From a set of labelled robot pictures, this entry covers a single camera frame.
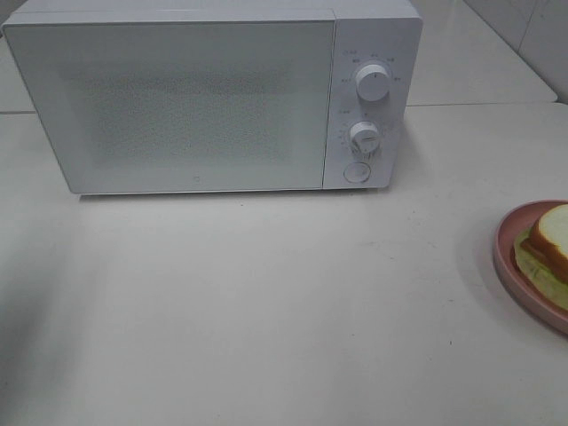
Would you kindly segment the white microwave door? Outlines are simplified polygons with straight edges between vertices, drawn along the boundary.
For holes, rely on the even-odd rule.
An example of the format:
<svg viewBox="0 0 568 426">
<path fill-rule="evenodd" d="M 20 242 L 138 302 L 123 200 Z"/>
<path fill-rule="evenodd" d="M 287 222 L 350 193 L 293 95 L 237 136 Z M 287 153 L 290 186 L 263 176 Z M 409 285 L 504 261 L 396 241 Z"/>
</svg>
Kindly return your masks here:
<svg viewBox="0 0 568 426">
<path fill-rule="evenodd" d="M 321 186 L 330 21 L 5 33 L 73 193 Z"/>
</svg>

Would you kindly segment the white bread sandwich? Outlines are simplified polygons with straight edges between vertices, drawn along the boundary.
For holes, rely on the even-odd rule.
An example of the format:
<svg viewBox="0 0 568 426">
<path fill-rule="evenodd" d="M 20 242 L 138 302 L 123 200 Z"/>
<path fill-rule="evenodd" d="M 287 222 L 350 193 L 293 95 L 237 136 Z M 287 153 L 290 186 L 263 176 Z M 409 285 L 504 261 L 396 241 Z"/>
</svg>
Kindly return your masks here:
<svg viewBox="0 0 568 426">
<path fill-rule="evenodd" d="M 517 268 L 542 297 L 567 310 L 567 204 L 543 213 L 515 239 Z"/>
</svg>

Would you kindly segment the pink round plate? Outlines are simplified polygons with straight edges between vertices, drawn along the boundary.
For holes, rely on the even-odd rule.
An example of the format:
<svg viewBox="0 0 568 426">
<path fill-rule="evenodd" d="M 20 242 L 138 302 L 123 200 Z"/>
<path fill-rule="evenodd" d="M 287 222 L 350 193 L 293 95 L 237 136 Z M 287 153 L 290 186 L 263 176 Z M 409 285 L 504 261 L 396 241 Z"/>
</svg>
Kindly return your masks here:
<svg viewBox="0 0 568 426">
<path fill-rule="evenodd" d="M 515 238 L 548 210 L 566 200 L 532 201 L 508 212 L 493 236 L 493 265 L 503 287 L 530 315 L 556 332 L 567 335 L 567 310 L 551 303 L 517 267 Z"/>
</svg>

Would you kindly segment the lower white timer knob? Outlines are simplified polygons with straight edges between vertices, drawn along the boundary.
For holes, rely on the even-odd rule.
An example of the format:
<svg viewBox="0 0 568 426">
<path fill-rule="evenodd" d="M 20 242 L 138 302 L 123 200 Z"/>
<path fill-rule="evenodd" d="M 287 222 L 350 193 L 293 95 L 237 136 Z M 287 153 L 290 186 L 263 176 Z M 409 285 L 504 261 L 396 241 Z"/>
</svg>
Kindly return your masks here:
<svg viewBox="0 0 568 426">
<path fill-rule="evenodd" d="M 356 154 L 371 154 L 381 143 L 378 127 L 369 121 L 353 124 L 349 129 L 349 140 Z"/>
</svg>

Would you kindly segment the upper white power knob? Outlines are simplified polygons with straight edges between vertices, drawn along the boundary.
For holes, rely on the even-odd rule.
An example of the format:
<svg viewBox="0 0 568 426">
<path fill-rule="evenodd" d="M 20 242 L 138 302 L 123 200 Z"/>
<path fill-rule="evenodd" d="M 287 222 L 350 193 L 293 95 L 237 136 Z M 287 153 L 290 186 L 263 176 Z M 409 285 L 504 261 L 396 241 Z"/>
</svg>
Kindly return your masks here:
<svg viewBox="0 0 568 426">
<path fill-rule="evenodd" d="M 391 89 L 391 72 L 381 63 L 368 63 L 355 74 L 359 97 L 367 102 L 383 99 Z"/>
</svg>

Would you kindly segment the white microwave oven body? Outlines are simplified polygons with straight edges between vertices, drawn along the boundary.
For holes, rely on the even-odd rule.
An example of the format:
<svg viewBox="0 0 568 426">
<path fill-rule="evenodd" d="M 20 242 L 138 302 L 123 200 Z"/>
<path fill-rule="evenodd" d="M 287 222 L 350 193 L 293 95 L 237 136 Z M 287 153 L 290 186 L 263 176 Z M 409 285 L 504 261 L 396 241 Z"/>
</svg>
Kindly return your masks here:
<svg viewBox="0 0 568 426">
<path fill-rule="evenodd" d="M 27 1 L 3 23 L 2 32 L 8 44 L 9 26 L 304 21 L 334 25 L 321 186 L 184 193 L 384 188 L 391 180 L 422 33 L 422 18 L 408 1 Z M 390 70 L 390 92 L 380 101 L 367 102 L 357 94 L 355 74 L 368 63 Z M 364 121 L 378 127 L 381 143 L 371 154 L 356 154 L 349 129 Z M 344 178 L 353 162 L 370 166 L 367 182 L 352 184 Z"/>
</svg>

